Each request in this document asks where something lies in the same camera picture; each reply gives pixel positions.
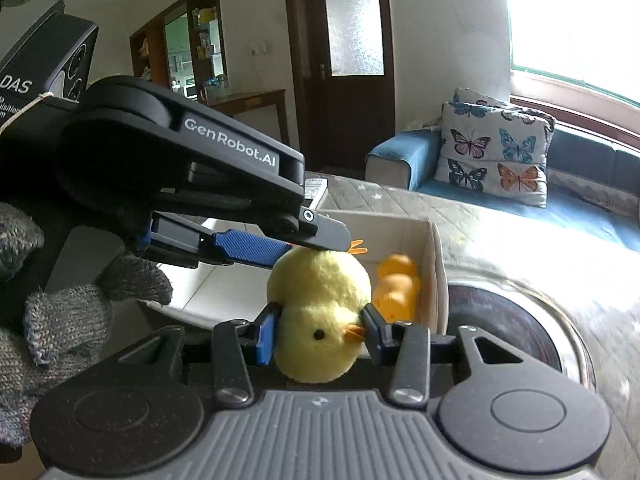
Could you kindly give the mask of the grey knit gloved hand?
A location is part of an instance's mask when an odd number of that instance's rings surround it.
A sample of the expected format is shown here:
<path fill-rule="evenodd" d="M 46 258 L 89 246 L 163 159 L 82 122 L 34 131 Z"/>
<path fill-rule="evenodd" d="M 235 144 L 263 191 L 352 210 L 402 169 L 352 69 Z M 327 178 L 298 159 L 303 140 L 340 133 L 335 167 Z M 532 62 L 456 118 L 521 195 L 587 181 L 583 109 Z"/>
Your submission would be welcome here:
<path fill-rule="evenodd" d="M 23 211 L 1 206 L 1 444 L 29 442 L 32 409 L 55 386 L 96 364 L 110 336 L 113 306 L 124 300 L 169 304 L 172 287 L 155 263 L 127 252 L 112 233 L 78 226 L 64 234 L 72 246 L 65 286 L 39 286 L 11 300 L 9 288 L 26 274 L 53 237 Z"/>

